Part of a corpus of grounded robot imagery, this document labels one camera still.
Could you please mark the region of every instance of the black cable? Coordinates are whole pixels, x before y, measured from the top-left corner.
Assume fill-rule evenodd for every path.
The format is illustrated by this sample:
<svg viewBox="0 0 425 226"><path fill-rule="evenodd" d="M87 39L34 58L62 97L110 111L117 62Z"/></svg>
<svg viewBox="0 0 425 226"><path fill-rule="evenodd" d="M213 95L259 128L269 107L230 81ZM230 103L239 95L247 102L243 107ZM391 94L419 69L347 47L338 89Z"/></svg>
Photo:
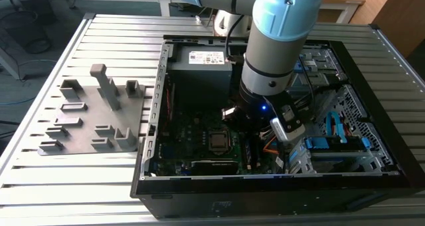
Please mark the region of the black cable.
<svg viewBox="0 0 425 226"><path fill-rule="evenodd" d="M231 35L231 32L238 24L238 22L241 21L241 19L245 17L245 15L241 15L237 19L237 21L234 22L234 24L231 25L227 33L226 33L226 37L225 37L225 45L223 45L223 51L225 51L225 58L229 59L230 57L230 49L227 47L227 42L229 42L229 39L230 39L230 35Z"/></svg>
<svg viewBox="0 0 425 226"><path fill-rule="evenodd" d="M8 131L8 132L5 132L5 133L0 133L0 137L2 137L4 135L8 135L8 134L10 134L10 133L14 133L14 132L16 132L16 130Z"/></svg>
<svg viewBox="0 0 425 226"><path fill-rule="evenodd" d="M213 19L213 8L211 8L210 17L209 17L209 19L207 19L207 23L206 23L206 26L205 26L205 27L209 26L209 24L210 24L210 22L211 22L211 19Z"/></svg>
<svg viewBox="0 0 425 226"><path fill-rule="evenodd" d="M302 69L302 73L303 73L303 76L305 76L305 80L306 80L306 83L307 83L307 87L310 89L310 96L311 96L311 111L314 111L315 109L315 97L314 97L314 90L313 90L313 84L311 84L311 81L310 81L310 78L306 74L306 70L305 70L305 66L303 66L303 63L302 63L302 59L299 58L299 64L301 64L301 69Z"/></svg>
<svg viewBox="0 0 425 226"><path fill-rule="evenodd" d="M13 134L14 134L14 133L10 133L9 135L1 135L1 136L0 136L0 139L4 139L4 138L10 137L10 136L13 136Z"/></svg>

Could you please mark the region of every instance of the aluminum extrusion table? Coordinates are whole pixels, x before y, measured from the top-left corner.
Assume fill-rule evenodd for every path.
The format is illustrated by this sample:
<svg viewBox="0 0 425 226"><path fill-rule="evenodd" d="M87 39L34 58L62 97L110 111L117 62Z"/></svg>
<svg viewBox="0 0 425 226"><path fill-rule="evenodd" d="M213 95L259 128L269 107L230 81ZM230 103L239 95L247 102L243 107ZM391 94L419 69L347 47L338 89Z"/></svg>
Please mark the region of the aluminum extrusion table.
<svg viewBox="0 0 425 226"><path fill-rule="evenodd" d="M0 225L425 225L425 192L349 214L157 221L129 197L135 152L38 156L40 135L53 119L50 108L62 101L59 82L77 79L82 85L97 85L89 67L103 63L115 84L135 79L147 86L146 96L151 97L163 34L211 35L211 27L178 17L98 14L82 20L0 158ZM425 84L386 38L366 25L345 24L315 25L310 38L345 43L425 168ZM150 103L146 99L139 140Z"/></svg>

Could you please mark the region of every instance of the wire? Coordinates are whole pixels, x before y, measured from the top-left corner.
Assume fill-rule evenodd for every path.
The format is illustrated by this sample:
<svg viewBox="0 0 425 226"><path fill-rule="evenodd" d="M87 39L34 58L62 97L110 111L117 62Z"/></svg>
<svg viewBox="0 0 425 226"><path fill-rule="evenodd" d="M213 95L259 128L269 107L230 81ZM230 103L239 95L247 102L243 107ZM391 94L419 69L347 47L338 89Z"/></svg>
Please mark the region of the wire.
<svg viewBox="0 0 425 226"><path fill-rule="evenodd" d="M22 100L22 101L14 102L14 103L0 103L0 106L17 105L17 104L21 104L21 103L29 102L29 101L32 101L33 99L34 99L34 97L33 97L33 98L30 98L30 99L26 99L26 100Z"/></svg>
<svg viewBox="0 0 425 226"><path fill-rule="evenodd" d="M10 133L14 133L14 132L16 132L16 130L12 130L12 131L8 131L8 132L5 132L5 133L1 133L1 134L0 134L0 137L4 136L4 135L8 135L8 134L10 134Z"/></svg>
<svg viewBox="0 0 425 226"><path fill-rule="evenodd" d="M20 66L21 65L25 65L25 64L28 64L28 63L33 63L33 62L52 62L52 63L57 63L57 61L56 60L50 60L50 59L34 59L34 60L30 60L30 61L26 61L26 62L24 62L24 63L20 63L20 64L17 64L17 77L18 77L18 79L20 79Z"/></svg>
<svg viewBox="0 0 425 226"><path fill-rule="evenodd" d="M275 139L275 136L271 138L271 140L267 142L267 144L265 145L265 147L262 148L262 151L263 152L269 152L269 153L273 153L273 154L277 154L278 155L278 152L277 150L269 150L267 147L270 146L271 142L274 141Z"/></svg>
<svg viewBox="0 0 425 226"><path fill-rule="evenodd" d="M21 63L21 64L20 64L20 66L21 66L21 65L25 65L25 64L28 64L28 63L33 63L33 62L52 62L52 63L57 63L57 61L56 61L56 60L49 60L49 59L34 59L34 60L30 60L30 61L26 61L26 62Z"/></svg>
<svg viewBox="0 0 425 226"><path fill-rule="evenodd" d="M18 78L18 81L21 83L26 82L26 80L24 80L21 77L20 77L20 65L17 64L17 60L13 58L13 56L4 50L5 54L10 57L10 59L13 59L14 63L16 63L16 66L17 66L17 78Z"/></svg>
<svg viewBox="0 0 425 226"><path fill-rule="evenodd" d="M211 22L211 18L213 18L213 8L211 8L211 12L210 12L210 18L207 19L207 23L206 23L206 26L205 26L205 27L209 26L209 24L210 24L210 22Z"/></svg>
<svg viewBox="0 0 425 226"><path fill-rule="evenodd" d="M307 87L310 89L310 95L311 95L311 110L315 109L315 97L314 97L314 90L313 90L313 84L311 84L311 81L310 81L310 78L306 74L306 70L305 70L305 66L302 64L302 60L299 58L299 63L301 63L301 69L302 69L302 73L303 73L303 76L305 76L305 79L306 79L306 83L307 83Z"/></svg>
<svg viewBox="0 0 425 226"><path fill-rule="evenodd" d="M223 45L223 51L225 51L225 58L229 59L230 57L230 49L227 47L227 42L229 42L229 39L230 39L230 35L231 35L231 32L238 24L238 22L241 21L241 19L245 17L245 15L241 15L237 19L237 21L234 22L234 24L231 25L227 33L226 33L226 37L225 37L225 45Z"/></svg>
<svg viewBox="0 0 425 226"><path fill-rule="evenodd" d="M201 10L201 12L199 12L195 16L199 16L199 15L203 13L203 11L205 11L206 8L207 8L207 7L203 7L202 10Z"/></svg>

